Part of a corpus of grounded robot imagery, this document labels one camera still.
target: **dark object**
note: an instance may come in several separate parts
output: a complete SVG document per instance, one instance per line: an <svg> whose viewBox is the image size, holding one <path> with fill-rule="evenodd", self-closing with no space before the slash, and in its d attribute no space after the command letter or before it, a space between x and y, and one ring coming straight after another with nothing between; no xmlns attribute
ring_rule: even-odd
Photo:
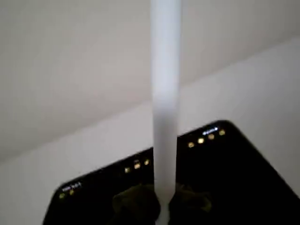
<svg viewBox="0 0 300 225"><path fill-rule="evenodd" d="M153 185L137 185L112 199L115 212L108 225L152 225L160 213Z"/></svg>
<svg viewBox="0 0 300 225"><path fill-rule="evenodd" d="M298 197L232 123L217 121L189 132L177 146L181 189L170 204L171 224L299 223ZM115 195L153 184L152 160L149 149L62 185L44 224L107 224L116 216Z"/></svg>

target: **white wall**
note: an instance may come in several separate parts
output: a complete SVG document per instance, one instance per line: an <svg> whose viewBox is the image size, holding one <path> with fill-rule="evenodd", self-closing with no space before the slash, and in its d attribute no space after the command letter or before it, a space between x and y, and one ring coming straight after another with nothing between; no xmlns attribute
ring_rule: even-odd
<svg viewBox="0 0 300 225"><path fill-rule="evenodd" d="M186 86L180 133L233 121L300 195L299 73L300 38ZM145 103L2 164L0 224L40 224L60 183L151 145Z"/></svg>

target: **white pole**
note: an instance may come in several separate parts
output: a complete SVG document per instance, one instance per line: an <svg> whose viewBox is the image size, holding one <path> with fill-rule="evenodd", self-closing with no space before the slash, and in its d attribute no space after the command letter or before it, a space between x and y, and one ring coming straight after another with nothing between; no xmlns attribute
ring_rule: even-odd
<svg viewBox="0 0 300 225"><path fill-rule="evenodd" d="M175 192L180 27L181 0L151 1L154 184L160 225L168 224L168 204Z"/></svg>

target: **glossy black surface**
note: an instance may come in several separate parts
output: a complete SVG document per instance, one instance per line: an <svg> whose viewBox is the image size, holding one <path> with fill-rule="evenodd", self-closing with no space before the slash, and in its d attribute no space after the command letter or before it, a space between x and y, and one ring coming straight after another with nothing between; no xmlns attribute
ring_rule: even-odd
<svg viewBox="0 0 300 225"><path fill-rule="evenodd" d="M213 140L204 132L214 135ZM211 195L214 221L296 219L298 197L230 122L217 121L184 134L177 145L176 182ZM140 183L153 184L152 149L60 186L44 224L106 224L113 216L113 196Z"/></svg>

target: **white ceiling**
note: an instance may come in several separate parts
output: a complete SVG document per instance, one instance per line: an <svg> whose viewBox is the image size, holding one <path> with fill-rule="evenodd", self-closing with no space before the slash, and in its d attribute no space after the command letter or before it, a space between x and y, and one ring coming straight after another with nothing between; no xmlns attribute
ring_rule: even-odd
<svg viewBox="0 0 300 225"><path fill-rule="evenodd" d="M150 99L149 7L0 0L0 160ZM298 0L183 0L181 83L299 34L299 11Z"/></svg>

